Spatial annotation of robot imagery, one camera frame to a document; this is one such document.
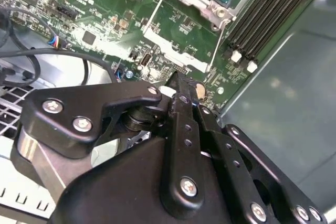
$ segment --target black metal arm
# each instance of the black metal arm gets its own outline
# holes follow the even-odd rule
[[[49,223],[327,223],[236,126],[221,129],[179,73],[146,82],[34,91],[12,150],[57,203]],[[92,168],[115,138],[149,140]]]

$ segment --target motherboard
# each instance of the motherboard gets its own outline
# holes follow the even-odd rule
[[[63,49],[110,63],[120,81],[165,84],[179,71],[220,110],[311,0],[0,0],[38,15]],[[24,13],[20,27],[50,31]]]

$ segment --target black cable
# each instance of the black cable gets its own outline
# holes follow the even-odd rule
[[[9,18],[9,13],[7,12],[0,12],[0,15],[2,15],[1,20],[5,20],[6,21],[6,25],[4,27],[4,29],[6,30],[6,34],[2,37],[1,41],[0,41],[0,48],[2,48],[8,41],[9,39],[9,35],[11,33],[11,27],[12,27],[12,21]]]
[[[100,60],[94,56],[82,54],[79,52],[73,52],[68,50],[59,50],[55,48],[40,48],[40,49],[32,49],[32,50],[23,50],[23,51],[12,51],[12,52],[0,52],[0,58],[8,58],[8,57],[17,57],[24,55],[65,55],[72,56],[76,58],[81,58],[83,60],[91,61],[99,66],[101,66],[108,73],[111,82],[117,83],[117,79],[114,76],[114,72],[111,67],[103,60]]]
[[[20,9],[20,8],[17,8],[17,7],[4,7],[4,6],[0,6],[0,10],[6,10],[6,11],[9,11],[9,12],[25,13],[25,14],[27,14],[27,15],[35,18],[35,19],[37,19],[42,25],[44,25],[45,27],[47,27],[50,30],[51,34],[54,37],[57,37],[56,32],[52,29],[51,26],[48,25],[47,22],[45,22],[42,18],[40,18],[39,16],[35,15],[34,13],[31,13],[28,10]]]
[[[88,65],[88,61],[87,60],[83,60],[83,65],[84,65],[84,78],[83,78],[83,82],[82,82],[82,86],[85,86],[86,84],[88,84],[88,80],[89,80],[89,65]]]
[[[17,38],[17,36],[14,33],[13,27],[10,29],[10,38],[14,42],[14,44],[21,50],[29,50],[25,45],[22,44],[22,42]],[[2,85],[9,86],[9,87],[17,87],[17,88],[23,88],[26,86],[29,86],[33,84],[35,81],[38,80],[38,78],[41,76],[41,65],[38,62],[35,55],[27,54],[26,57],[30,61],[31,65],[34,69],[34,78],[32,78],[30,81],[27,82],[12,82],[12,81],[3,81]]]

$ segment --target silver screw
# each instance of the silver screw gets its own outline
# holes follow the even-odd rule
[[[309,211],[315,217],[315,219],[317,219],[318,221],[322,221],[322,217],[320,216],[319,212],[317,212],[314,208],[310,207]]]
[[[236,129],[234,127],[231,127],[231,130],[235,135],[237,135],[237,136],[239,135],[239,130],[238,129]]]
[[[205,114],[207,114],[207,115],[210,114],[210,111],[206,107],[203,107],[202,110]]]
[[[251,204],[251,210],[254,214],[254,216],[260,220],[261,222],[266,222],[266,214],[265,214],[265,211],[263,210],[263,208],[257,204],[257,203],[252,203]]]
[[[153,88],[153,87],[149,87],[149,88],[148,88],[148,91],[149,91],[151,94],[158,94],[158,93],[157,93],[157,90],[156,90],[155,88]]]
[[[72,125],[80,132],[88,132],[92,129],[92,123],[86,118],[76,118]]]
[[[296,211],[298,212],[299,216],[304,220],[309,220],[309,216],[307,212],[304,210],[303,207],[297,206]]]
[[[45,111],[51,114],[58,114],[63,110],[63,105],[58,101],[48,100],[42,104]]]
[[[223,87],[219,87],[219,88],[217,89],[217,93],[218,93],[218,94],[224,94],[224,88],[223,88]]]
[[[181,189],[182,191],[190,197],[194,197],[197,194],[197,187],[195,185],[194,182],[192,182],[190,179],[188,178],[182,178],[181,179]]]
[[[217,9],[216,14],[217,14],[218,18],[224,18],[225,17],[225,11],[224,11],[223,8]]]
[[[126,72],[125,76],[126,76],[127,79],[132,79],[134,74],[131,70],[129,70],[129,71]]]

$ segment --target white connector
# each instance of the white connector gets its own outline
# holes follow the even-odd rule
[[[254,61],[250,61],[247,66],[247,71],[253,73],[258,69],[258,65]]]
[[[239,62],[242,58],[242,54],[238,50],[232,52],[231,60],[235,63]]]

